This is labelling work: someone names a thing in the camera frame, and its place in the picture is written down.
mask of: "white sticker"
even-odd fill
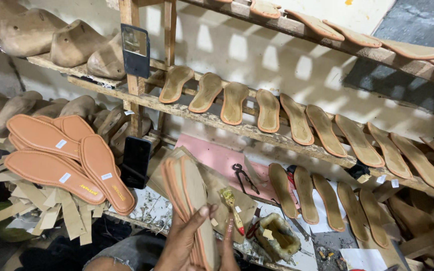
[[[60,182],[61,183],[65,183],[67,180],[68,180],[68,178],[71,176],[71,174],[69,174],[68,172],[66,172],[64,175],[63,175],[63,177],[61,177],[60,178]]]
[[[101,176],[101,179],[102,179],[102,180],[106,180],[106,179],[111,178],[111,177],[112,177],[112,174],[111,174],[111,173],[107,173],[107,174],[105,174],[105,175],[102,175],[102,176]]]
[[[56,147],[58,149],[61,149],[61,147],[63,147],[66,144],[66,140],[61,139],[60,142],[58,142],[58,144],[56,145]]]
[[[398,188],[399,187],[398,179],[392,179],[391,180],[391,186],[393,188]]]
[[[383,184],[384,181],[386,181],[386,174],[385,175],[381,175],[376,179],[376,182],[379,184]]]

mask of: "white price label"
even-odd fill
[[[102,179],[102,180],[106,180],[106,179],[111,178],[111,177],[112,177],[112,174],[111,174],[111,173],[107,173],[107,174],[105,174],[105,175],[102,175],[102,176],[101,176],[101,179]]]
[[[65,183],[68,178],[71,177],[71,174],[69,174],[68,172],[66,172],[63,177],[60,178],[60,183]]]
[[[58,142],[58,144],[56,145],[56,147],[58,149],[61,149],[61,147],[63,147],[66,144],[66,140],[61,139],[60,142]]]

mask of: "white paper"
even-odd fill
[[[348,270],[383,271],[388,269],[377,249],[342,248],[339,251],[346,260]]]
[[[65,144],[66,144],[66,140],[61,139],[60,142],[58,142],[58,144],[55,147],[61,149]]]

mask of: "wooden shelf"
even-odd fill
[[[128,89],[125,87],[117,87],[116,89],[111,90],[90,82],[83,81],[75,77],[68,77],[68,81],[77,86],[94,90],[96,92],[105,95],[110,95],[164,113],[176,115],[190,120],[195,120],[197,122],[203,123],[208,126],[220,128],[229,132],[233,132],[242,136],[249,137],[251,139],[256,139],[262,142],[266,142],[290,151],[295,151],[297,153],[302,153],[310,157],[315,157],[320,160],[324,160],[330,163],[340,165],[344,168],[351,168],[357,162],[356,157],[350,155],[344,158],[335,157],[329,154],[326,150],[324,150],[323,147],[318,145],[310,145],[310,146],[298,145],[296,142],[292,140],[292,138],[287,137],[283,134],[264,133],[261,132],[256,126],[252,126],[248,124],[240,124],[237,126],[228,125],[222,122],[220,120],[220,116],[218,115],[214,115],[208,112],[203,114],[192,113],[187,109],[187,106],[179,103],[163,104],[158,101],[158,97],[153,95],[149,95],[149,94],[131,95],[128,93]],[[386,175],[387,180],[398,178],[395,175],[393,175],[391,172],[389,172],[389,170],[386,167],[370,168],[370,172],[372,176]],[[420,191],[424,191],[427,194],[434,196],[434,188],[427,185],[418,176],[414,176],[413,179],[409,179],[409,180],[401,179],[401,178],[398,179],[401,185],[414,188]]]

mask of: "wooden shelf plank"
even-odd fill
[[[208,112],[203,114],[196,114],[188,111],[187,106],[182,104],[162,104],[158,101],[158,97],[142,94],[139,96],[130,95],[128,90],[124,87],[118,87],[115,90],[107,89],[105,87],[98,86],[96,84],[86,82],[74,77],[68,77],[68,81],[77,86],[94,90],[96,92],[117,97],[122,100],[127,100],[130,102],[137,103],[144,107],[152,108],[158,111],[162,111],[168,114],[176,115],[182,118],[195,120],[197,122],[212,126],[215,128],[220,128],[229,132],[233,132],[242,136],[246,136],[251,139],[256,139],[268,144],[272,144],[290,151],[295,151],[297,153],[302,153],[310,157],[315,157],[330,163],[340,165],[344,168],[350,168],[356,164],[356,157],[347,156],[344,158],[335,157],[324,150],[323,147],[317,145],[302,146],[295,143],[292,138],[287,137],[283,134],[278,133],[263,133],[256,126],[248,124],[240,124],[237,126],[232,126],[223,123],[220,120],[220,116],[210,114]],[[387,180],[398,178],[394,176],[386,167],[380,168],[370,168],[371,175],[381,176],[386,175]],[[428,186],[420,177],[414,176],[413,179],[405,180],[399,179],[401,185],[411,187],[420,191],[424,191],[429,195],[434,196],[434,188]]]
[[[181,0],[204,9],[212,10],[252,24],[279,31],[296,38],[308,40],[316,44],[345,52],[363,59],[378,62],[398,71],[434,82],[434,65],[427,61],[411,60],[397,55],[384,48],[364,48],[349,41],[323,39],[299,21],[281,16],[279,19],[265,19],[250,13],[250,1],[234,0],[230,4],[222,4],[214,0]]]

